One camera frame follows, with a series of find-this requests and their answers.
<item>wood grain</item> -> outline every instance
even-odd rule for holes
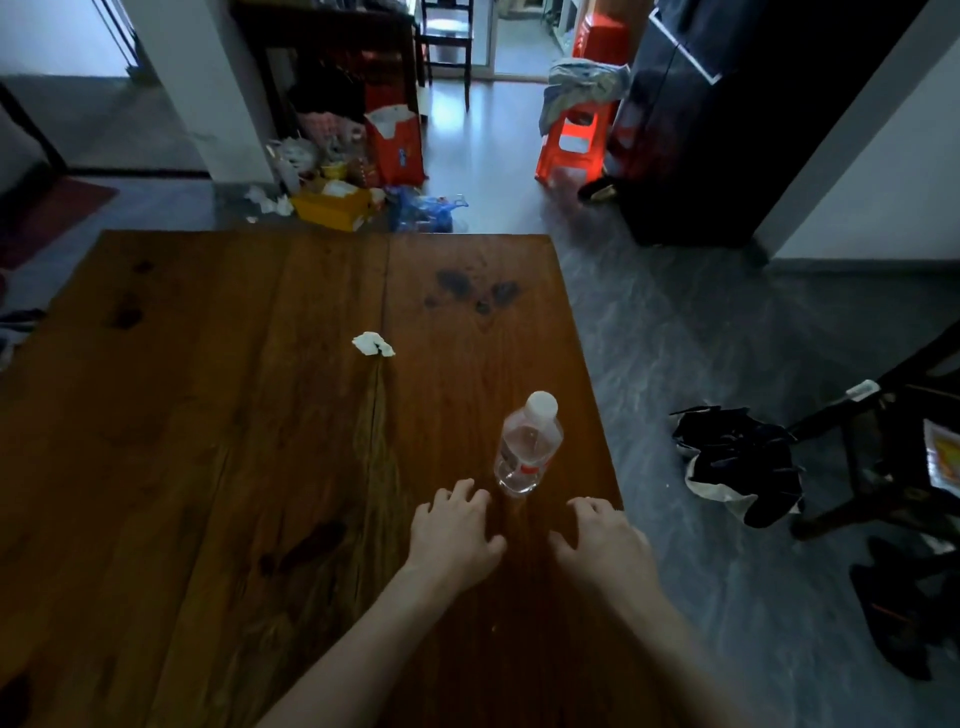
[[[536,389],[566,439],[514,500],[493,455]],[[570,497],[620,501],[546,237],[112,234],[0,379],[0,458],[0,680],[30,725],[254,725],[468,476],[507,555],[381,723],[673,724],[547,550]]]

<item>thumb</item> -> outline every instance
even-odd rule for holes
[[[550,543],[553,554],[560,564],[568,562],[573,557],[573,554],[576,553],[570,547],[570,544],[566,542],[566,539],[556,531],[550,531],[547,535],[547,541]]]
[[[503,558],[503,554],[506,550],[507,540],[499,534],[491,538],[490,542],[487,544],[487,551],[490,553],[490,556],[493,558],[495,563],[500,562],[500,559]]]

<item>hand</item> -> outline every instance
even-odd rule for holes
[[[460,593],[487,578],[507,550],[507,540],[484,535],[490,494],[469,498],[473,479],[458,480],[453,493],[437,491],[417,507],[410,527],[410,555],[403,571],[446,608]]]
[[[550,531],[550,545],[560,566],[581,587],[597,593],[622,619],[644,624],[672,611],[660,588],[657,562],[647,537],[633,528],[623,511],[602,498],[569,501],[577,513],[579,543],[571,548]]]

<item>black refrigerator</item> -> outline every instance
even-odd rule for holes
[[[740,246],[926,0],[659,0],[606,170],[641,244]]]

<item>red rug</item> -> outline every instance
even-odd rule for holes
[[[117,190],[68,177],[54,182],[44,197],[0,238],[0,268],[13,270],[105,205]]]

